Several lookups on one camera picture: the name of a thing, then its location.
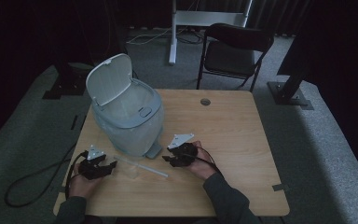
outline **person's right hand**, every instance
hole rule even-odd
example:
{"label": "person's right hand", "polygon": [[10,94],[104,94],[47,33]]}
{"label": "person's right hand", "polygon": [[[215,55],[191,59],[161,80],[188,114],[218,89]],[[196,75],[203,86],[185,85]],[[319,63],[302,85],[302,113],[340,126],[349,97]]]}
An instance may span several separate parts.
{"label": "person's right hand", "polygon": [[[193,145],[196,146],[199,151],[197,157],[212,162],[211,157],[208,155],[208,153],[204,149],[202,149],[200,141],[193,142]],[[186,169],[203,180],[208,179],[211,175],[216,173],[215,169],[211,165],[209,165],[205,161],[200,160],[194,160],[190,165],[186,167]]]}

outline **person's left hand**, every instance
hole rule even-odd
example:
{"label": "person's left hand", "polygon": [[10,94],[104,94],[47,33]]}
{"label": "person's left hand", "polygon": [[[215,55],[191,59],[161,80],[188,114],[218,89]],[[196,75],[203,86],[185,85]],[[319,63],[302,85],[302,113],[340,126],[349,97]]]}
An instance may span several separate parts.
{"label": "person's left hand", "polygon": [[74,173],[75,177],[72,178],[71,184],[69,187],[69,197],[78,196],[88,199],[92,192],[97,188],[97,186],[103,180],[103,177],[88,180],[83,175],[78,174],[79,163],[75,164]]}

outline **chair backrest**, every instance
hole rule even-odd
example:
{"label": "chair backrest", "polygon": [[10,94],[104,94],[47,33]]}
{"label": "chair backrest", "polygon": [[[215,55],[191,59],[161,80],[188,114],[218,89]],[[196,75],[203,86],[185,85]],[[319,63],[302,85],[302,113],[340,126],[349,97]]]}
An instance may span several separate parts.
{"label": "chair backrest", "polygon": [[233,48],[256,50],[264,53],[269,50],[274,42],[274,35],[270,32],[225,23],[215,23],[209,26],[204,34],[204,43],[206,43],[208,36]]}

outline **dark curtain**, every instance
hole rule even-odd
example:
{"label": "dark curtain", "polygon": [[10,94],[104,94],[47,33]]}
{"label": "dark curtain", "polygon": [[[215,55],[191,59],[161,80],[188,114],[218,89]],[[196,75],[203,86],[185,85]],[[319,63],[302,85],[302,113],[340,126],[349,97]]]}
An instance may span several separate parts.
{"label": "dark curtain", "polygon": [[0,128],[50,65],[70,83],[78,76],[62,75],[72,73],[67,63],[123,52],[130,9],[127,0],[0,1]]}
{"label": "dark curtain", "polygon": [[318,87],[358,160],[358,0],[315,1],[279,74]]}
{"label": "dark curtain", "polygon": [[171,27],[172,0],[129,0],[129,2],[131,2],[131,8],[126,17],[129,26],[136,29]]}
{"label": "dark curtain", "polygon": [[[242,0],[241,8],[246,1],[249,0]],[[248,27],[270,29],[276,35],[296,35],[310,3],[311,0],[254,0]]]}

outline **wire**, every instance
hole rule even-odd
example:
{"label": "wire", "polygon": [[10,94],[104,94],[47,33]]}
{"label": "wire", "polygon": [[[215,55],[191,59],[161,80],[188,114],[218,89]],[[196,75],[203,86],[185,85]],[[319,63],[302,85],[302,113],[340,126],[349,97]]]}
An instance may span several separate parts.
{"label": "wire", "polygon": [[72,172],[73,172],[74,169],[75,169],[75,164],[76,164],[77,160],[78,160],[81,156],[84,156],[83,153],[80,153],[79,155],[76,156],[76,158],[75,158],[74,161],[72,162],[71,167],[69,168],[68,174],[67,174],[67,176],[66,176],[66,183],[65,183],[65,199],[68,199],[68,197],[69,197],[69,186],[71,185],[72,178],[76,176],[76,175],[75,175],[75,176],[71,177],[71,176],[72,176]]}
{"label": "wire", "polygon": [[[190,7],[188,7],[187,11],[189,11],[193,6],[194,4],[196,3],[197,1],[197,4],[195,6],[195,9],[197,11],[197,9],[199,8],[199,3],[200,3],[200,0],[194,0]],[[187,29],[188,26],[186,26],[185,28],[183,28],[181,31],[177,32],[176,35],[179,35],[181,34],[185,29]],[[147,43],[150,43],[151,41],[159,38],[159,37],[169,37],[170,35],[167,35],[165,36],[165,34],[170,31],[172,29],[172,27],[168,28],[167,30],[165,30],[163,33],[159,34],[159,35],[137,35],[136,37],[134,37],[133,39],[129,40],[126,42],[126,44],[133,44],[133,45],[144,45],[144,44],[147,44]],[[187,43],[187,44],[200,44],[202,43],[202,39],[203,39],[203,36],[200,35],[200,34],[196,34],[195,32],[192,32],[193,35],[195,35],[198,40],[197,41],[190,41],[190,40],[186,40],[184,38],[177,38],[178,41],[182,42],[182,43]],[[145,42],[141,42],[141,43],[133,43],[134,40],[138,39],[138,38],[141,38],[141,37],[148,37],[148,36],[153,36],[153,38],[145,41]]]}
{"label": "wire", "polygon": [[219,173],[222,177],[224,177],[223,174],[222,174],[222,172],[219,170],[219,168],[217,168],[216,163],[214,162],[214,159],[213,159],[213,157],[211,156],[211,154],[210,154],[207,150],[205,150],[205,148],[203,148],[203,147],[196,147],[196,148],[199,148],[199,149],[202,149],[203,151],[205,151],[205,152],[208,154],[208,156],[211,158],[211,161],[212,161],[212,162],[206,161],[205,159],[202,159],[202,158],[200,158],[200,157],[193,156],[193,155],[190,155],[190,154],[186,154],[186,153],[181,154],[181,155],[187,156],[187,157],[190,157],[190,158],[194,158],[194,159],[196,159],[196,160],[203,161],[203,162],[209,164],[210,166],[212,166],[212,168],[215,169],[215,171],[216,171],[217,173]]}
{"label": "wire", "polygon": [[279,219],[281,220],[281,222],[282,222],[283,224],[286,224],[286,222],[284,221],[283,217],[279,217]]}
{"label": "wire", "polygon": [[[68,156],[69,152],[71,152],[71,151],[75,148],[75,146],[76,146],[76,144],[73,144],[73,145],[66,151],[65,155],[62,157],[62,159],[61,159],[60,161],[55,162],[55,163],[53,163],[53,164],[51,164],[51,165],[49,165],[49,166],[47,166],[47,167],[45,167],[45,168],[43,168],[43,169],[41,169],[41,170],[39,170],[39,171],[36,171],[36,172],[34,172],[34,173],[32,173],[32,174],[25,175],[25,176],[23,176],[22,178],[17,179],[17,180],[14,181],[13,183],[11,183],[10,186],[7,188],[7,191],[5,192],[5,198],[4,198],[4,200],[5,200],[6,205],[8,205],[8,206],[10,206],[10,207],[19,208],[19,207],[24,207],[24,206],[30,205],[30,204],[32,204],[32,203],[35,203],[37,200],[39,200],[40,197],[42,197],[42,195],[45,194],[46,191],[48,190],[48,187],[49,187],[50,184],[52,183],[54,177],[57,175],[57,173],[58,173],[58,171],[60,170],[61,166],[62,166],[64,163],[70,161],[70,159],[66,159],[66,157]],[[54,166],[57,166],[57,165],[58,165],[58,167],[57,167],[57,169],[55,170],[54,174],[51,176],[51,178],[50,178],[48,184],[47,184],[47,185],[45,186],[45,188],[44,188],[36,197],[34,197],[32,200],[30,200],[30,201],[27,202],[27,203],[13,203],[13,202],[11,202],[11,201],[9,200],[9,193],[11,192],[11,189],[12,189],[13,187],[17,186],[21,181],[23,181],[24,179],[26,179],[26,178],[28,178],[28,177],[41,174],[41,173],[45,172],[46,170],[48,170],[48,169],[50,169],[50,168],[52,168],[52,167],[54,167]]]}
{"label": "wire", "polygon": [[[133,44],[133,45],[143,45],[143,44],[147,44],[147,43],[150,43],[152,40],[154,39],[157,39],[159,38],[160,36],[163,36],[165,35],[169,30],[171,30],[172,28],[169,28],[167,29],[166,31],[164,31],[162,34],[159,34],[159,35],[137,35],[136,37],[134,37],[133,39],[129,40],[126,42],[126,44]],[[132,43],[132,41],[134,41],[135,39],[137,38],[140,38],[140,37],[144,37],[144,36],[153,36],[153,38],[145,41],[145,42],[142,42],[142,43]]]}

